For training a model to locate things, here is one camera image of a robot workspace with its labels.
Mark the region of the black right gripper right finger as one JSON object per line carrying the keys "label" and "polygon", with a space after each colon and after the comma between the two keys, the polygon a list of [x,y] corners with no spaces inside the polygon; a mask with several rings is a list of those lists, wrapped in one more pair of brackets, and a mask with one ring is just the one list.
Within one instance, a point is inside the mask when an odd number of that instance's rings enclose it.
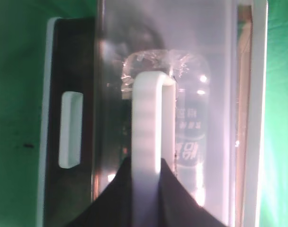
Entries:
{"label": "black right gripper right finger", "polygon": [[163,158],[161,159],[158,205],[159,227],[225,226],[197,204]]}

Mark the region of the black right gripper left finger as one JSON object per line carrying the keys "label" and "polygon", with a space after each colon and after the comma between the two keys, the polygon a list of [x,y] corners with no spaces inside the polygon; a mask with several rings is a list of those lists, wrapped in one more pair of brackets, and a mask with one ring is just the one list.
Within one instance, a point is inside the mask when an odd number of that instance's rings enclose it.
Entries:
{"label": "black right gripper left finger", "polygon": [[132,225],[131,157],[126,157],[115,178],[100,196],[68,227],[130,227]]}

